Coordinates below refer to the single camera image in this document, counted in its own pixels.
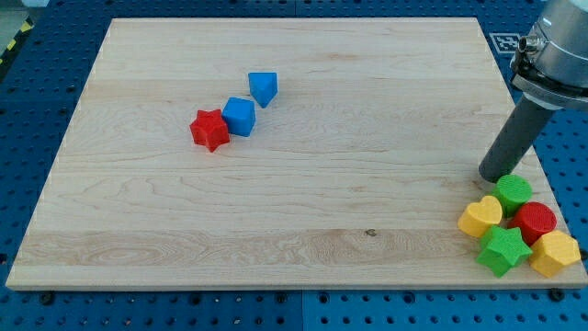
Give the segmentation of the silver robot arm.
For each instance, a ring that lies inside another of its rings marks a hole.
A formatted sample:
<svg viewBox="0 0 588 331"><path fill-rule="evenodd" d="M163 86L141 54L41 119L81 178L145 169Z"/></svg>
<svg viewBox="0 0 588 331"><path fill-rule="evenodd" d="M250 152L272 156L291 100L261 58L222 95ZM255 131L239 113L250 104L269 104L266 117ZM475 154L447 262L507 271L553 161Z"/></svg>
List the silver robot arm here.
<svg viewBox="0 0 588 331"><path fill-rule="evenodd" d="M543 108L587 110L587 0L550 0L520 38L512 84Z"/></svg>

